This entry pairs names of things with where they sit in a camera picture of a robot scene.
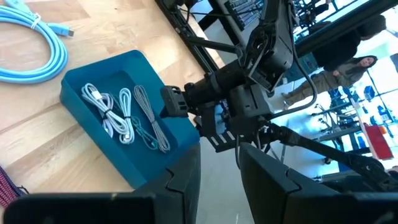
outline floor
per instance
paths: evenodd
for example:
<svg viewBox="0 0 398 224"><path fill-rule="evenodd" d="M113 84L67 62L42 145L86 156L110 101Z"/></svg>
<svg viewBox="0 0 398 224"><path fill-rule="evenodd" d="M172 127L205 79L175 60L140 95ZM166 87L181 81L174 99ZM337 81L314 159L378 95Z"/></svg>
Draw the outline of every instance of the floor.
<svg viewBox="0 0 398 224"><path fill-rule="evenodd" d="M210 12L211 7L206 0L203 0L195 5L192 11ZM205 31L205 34L210 40L232 44L219 21L210 26ZM233 54L225 52L218 53L224 63L229 63L236 59L236 56ZM280 94L293 90L302 82L303 80L299 80L276 89L274 97L270 99L275 112L280 111L283 107ZM302 105L309 101L310 98L307 98L305 101L300 102L300 104ZM318 96L317 103L328 106L329 102L330 98L327 94ZM316 110L312 106L307 110L280 117L274 120L274 122L281 126L288 126L305 137L317 138L319 137L319 130L325 127L318 122L318 118L310 116ZM205 138L201 139L201 146L202 180L197 223L252 224L253 219L244 194L240 173L236 167L234 151L229 150L217 154ZM286 147L284 164L308 177L316 177L338 171L338 166L335 162L332 162L330 165L323 165L323 156L308 149L283 146L279 142L273 142L271 146L278 157L281 156L283 148Z"/></svg>

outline wooden tabletop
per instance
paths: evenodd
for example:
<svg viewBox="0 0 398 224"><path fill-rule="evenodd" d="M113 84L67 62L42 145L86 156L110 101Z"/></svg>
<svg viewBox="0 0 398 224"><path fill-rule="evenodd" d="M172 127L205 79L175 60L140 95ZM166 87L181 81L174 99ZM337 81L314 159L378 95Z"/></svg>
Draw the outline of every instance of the wooden tabletop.
<svg viewBox="0 0 398 224"><path fill-rule="evenodd" d="M180 37L154 0L25 0L45 22L75 31L63 38L67 68L38 85L0 83L0 166L30 192L128 192L94 142L60 104L65 72L130 50L144 53L165 84L183 87L203 77ZM190 25L204 37L194 19ZM45 64L49 48L38 33L0 24L0 67L30 70ZM215 51L210 51L223 66Z"/></svg>

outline light blue cable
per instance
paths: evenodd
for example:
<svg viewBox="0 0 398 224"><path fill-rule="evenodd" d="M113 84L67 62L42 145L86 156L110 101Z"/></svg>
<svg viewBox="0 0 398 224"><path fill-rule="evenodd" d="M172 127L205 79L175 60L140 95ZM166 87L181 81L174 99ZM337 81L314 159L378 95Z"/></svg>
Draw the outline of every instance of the light blue cable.
<svg viewBox="0 0 398 224"><path fill-rule="evenodd" d="M41 68L31 71L12 71L0 67L0 82L33 84L45 82L56 77L68 62L68 52L58 35L72 36L73 31L69 27L61 24L44 23L38 20L38 15L34 14L22 0L5 0L7 6L0 6L0 22L19 24L41 33L50 46L50 60Z"/></svg>

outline blue tray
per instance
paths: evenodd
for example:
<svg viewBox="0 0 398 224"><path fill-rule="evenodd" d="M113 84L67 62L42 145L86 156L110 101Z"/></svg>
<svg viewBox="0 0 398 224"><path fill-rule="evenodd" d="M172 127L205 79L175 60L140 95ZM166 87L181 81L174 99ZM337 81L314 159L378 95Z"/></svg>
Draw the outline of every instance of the blue tray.
<svg viewBox="0 0 398 224"><path fill-rule="evenodd" d="M135 85L146 89L156 120L171 146L169 153L151 151L141 137L130 145L119 142L116 133L112 138L102 127L98 110L81 97L81 87L94 84L100 92L119 95L123 87L133 92ZM167 165L173 164L193 144L199 142L199 133L187 118L164 118L159 114L164 107L160 89L164 86L145 56L137 50L67 72L62 82L60 100L83 129L94 140L131 187L137 189L159 175ZM145 130L153 133L149 120L133 99L132 116L137 116Z"/></svg>

